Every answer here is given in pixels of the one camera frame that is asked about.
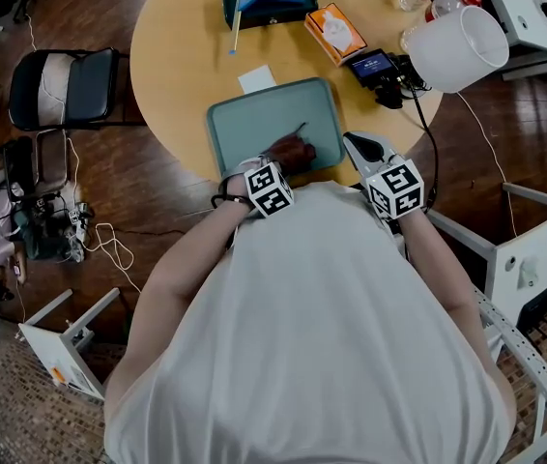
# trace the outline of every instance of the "white t-shirt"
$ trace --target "white t-shirt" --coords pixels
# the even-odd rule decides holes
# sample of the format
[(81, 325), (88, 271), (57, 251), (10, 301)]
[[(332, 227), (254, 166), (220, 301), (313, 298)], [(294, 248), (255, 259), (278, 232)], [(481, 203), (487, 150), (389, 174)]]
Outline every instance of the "white t-shirt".
[(510, 427), (474, 351), (334, 183), (242, 225), (106, 428), (118, 463), (494, 463)]

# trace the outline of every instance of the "white cup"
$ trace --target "white cup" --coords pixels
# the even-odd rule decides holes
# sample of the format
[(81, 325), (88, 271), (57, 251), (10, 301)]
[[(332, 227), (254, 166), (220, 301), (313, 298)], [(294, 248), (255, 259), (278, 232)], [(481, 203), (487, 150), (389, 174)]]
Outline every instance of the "white cup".
[(407, 47), (421, 78), (444, 93), (465, 89), (509, 58), (504, 30), (480, 7), (463, 7), (420, 26)]

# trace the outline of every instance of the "brown glove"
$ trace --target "brown glove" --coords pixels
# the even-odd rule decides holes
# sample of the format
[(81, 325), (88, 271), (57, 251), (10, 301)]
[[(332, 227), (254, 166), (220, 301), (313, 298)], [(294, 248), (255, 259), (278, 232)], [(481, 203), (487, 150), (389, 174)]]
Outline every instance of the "brown glove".
[(299, 136), (301, 128), (278, 139), (264, 155), (280, 164), (284, 176), (310, 171), (310, 164), (316, 159), (316, 150)]

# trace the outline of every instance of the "black bracelet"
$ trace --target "black bracelet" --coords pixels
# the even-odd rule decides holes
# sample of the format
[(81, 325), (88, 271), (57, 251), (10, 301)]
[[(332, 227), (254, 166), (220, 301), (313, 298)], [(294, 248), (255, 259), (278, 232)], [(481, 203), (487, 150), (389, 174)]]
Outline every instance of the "black bracelet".
[(233, 201), (234, 203), (245, 204), (250, 210), (254, 208), (252, 202), (249, 200), (249, 198), (246, 198), (245, 196), (234, 196), (233, 194), (216, 194), (212, 198), (212, 206), (214, 208), (217, 208), (217, 201)]

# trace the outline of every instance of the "display screen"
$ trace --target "display screen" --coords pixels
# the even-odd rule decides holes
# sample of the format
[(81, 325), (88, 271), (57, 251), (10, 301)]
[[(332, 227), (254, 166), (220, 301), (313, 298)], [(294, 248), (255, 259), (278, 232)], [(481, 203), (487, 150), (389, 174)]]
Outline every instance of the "display screen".
[(385, 53), (377, 53), (358, 60), (351, 64), (351, 67), (360, 78), (365, 79), (375, 73), (391, 69), (393, 65)]

